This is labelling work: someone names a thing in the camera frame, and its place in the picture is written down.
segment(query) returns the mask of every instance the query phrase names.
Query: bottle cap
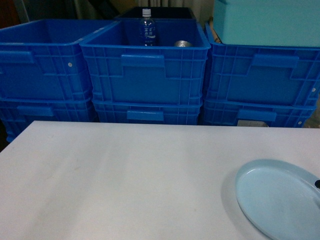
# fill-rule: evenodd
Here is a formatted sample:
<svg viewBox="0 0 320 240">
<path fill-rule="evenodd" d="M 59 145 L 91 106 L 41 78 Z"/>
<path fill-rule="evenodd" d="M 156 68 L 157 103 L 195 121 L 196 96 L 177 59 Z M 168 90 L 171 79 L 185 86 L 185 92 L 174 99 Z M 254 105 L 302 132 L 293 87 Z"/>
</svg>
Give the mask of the bottle cap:
<svg viewBox="0 0 320 240">
<path fill-rule="evenodd" d="M 148 9 L 148 8 L 142 9 L 142 17 L 144 18 L 151 17 L 151 9 Z"/>
</svg>

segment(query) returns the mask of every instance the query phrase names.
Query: plastic water bottle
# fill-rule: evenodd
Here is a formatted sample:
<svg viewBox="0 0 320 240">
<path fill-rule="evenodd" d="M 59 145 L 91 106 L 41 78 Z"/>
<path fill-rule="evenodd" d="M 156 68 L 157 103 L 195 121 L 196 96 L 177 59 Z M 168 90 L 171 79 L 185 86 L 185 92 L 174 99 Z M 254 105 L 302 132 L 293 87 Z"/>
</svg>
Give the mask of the plastic water bottle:
<svg viewBox="0 0 320 240">
<path fill-rule="evenodd" d="M 151 9 L 142 9 L 140 21 L 140 41 L 143 46 L 156 45 L 156 24 L 151 18 Z"/>
</svg>

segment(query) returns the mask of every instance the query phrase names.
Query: floor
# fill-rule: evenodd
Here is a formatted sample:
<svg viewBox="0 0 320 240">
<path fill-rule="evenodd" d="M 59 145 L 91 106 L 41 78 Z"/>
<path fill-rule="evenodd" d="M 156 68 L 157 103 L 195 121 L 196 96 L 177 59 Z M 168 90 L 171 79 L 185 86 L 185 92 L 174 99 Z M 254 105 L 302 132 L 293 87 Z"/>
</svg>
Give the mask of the floor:
<svg viewBox="0 0 320 240">
<path fill-rule="evenodd" d="M 320 98 L 317 102 L 317 109 L 314 111 L 313 115 L 305 122 L 303 127 L 316 129 L 320 128 Z M 0 121 L 0 152 L 9 144 L 6 138 L 6 128 Z"/>
</svg>

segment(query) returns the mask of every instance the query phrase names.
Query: teal box lid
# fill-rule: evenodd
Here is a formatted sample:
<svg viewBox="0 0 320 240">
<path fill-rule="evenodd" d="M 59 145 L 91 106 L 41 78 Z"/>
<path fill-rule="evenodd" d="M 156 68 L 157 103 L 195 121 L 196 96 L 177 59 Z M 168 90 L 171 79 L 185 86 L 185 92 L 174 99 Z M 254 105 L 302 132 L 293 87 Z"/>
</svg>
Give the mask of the teal box lid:
<svg viewBox="0 0 320 240">
<path fill-rule="evenodd" d="M 319 0 L 215 0 L 213 27 L 229 45 L 320 48 Z"/>
</svg>

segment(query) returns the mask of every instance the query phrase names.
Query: black object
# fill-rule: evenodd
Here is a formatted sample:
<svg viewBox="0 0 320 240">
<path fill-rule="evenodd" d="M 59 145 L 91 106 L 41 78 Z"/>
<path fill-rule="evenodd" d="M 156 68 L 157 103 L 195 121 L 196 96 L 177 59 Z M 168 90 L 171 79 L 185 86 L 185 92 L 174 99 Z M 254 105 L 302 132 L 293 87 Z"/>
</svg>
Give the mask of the black object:
<svg viewBox="0 0 320 240">
<path fill-rule="evenodd" d="M 320 180 L 315 181 L 314 185 L 315 185 L 318 189 L 320 189 Z"/>
<path fill-rule="evenodd" d="M 113 19 L 120 13 L 109 0 L 88 0 L 103 19 Z"/>
<path fill-rule="evenodd" d="M 124 12 L 117 18 L 130 18 L 139 19 L 142 16 L 142 9 L 151 9 L 151 17 L 153 19 L 191 19 L 195 20 L 196 17 L 192 10 L 188 7 L 142 7 L 136 6 Z"/>
</svg>

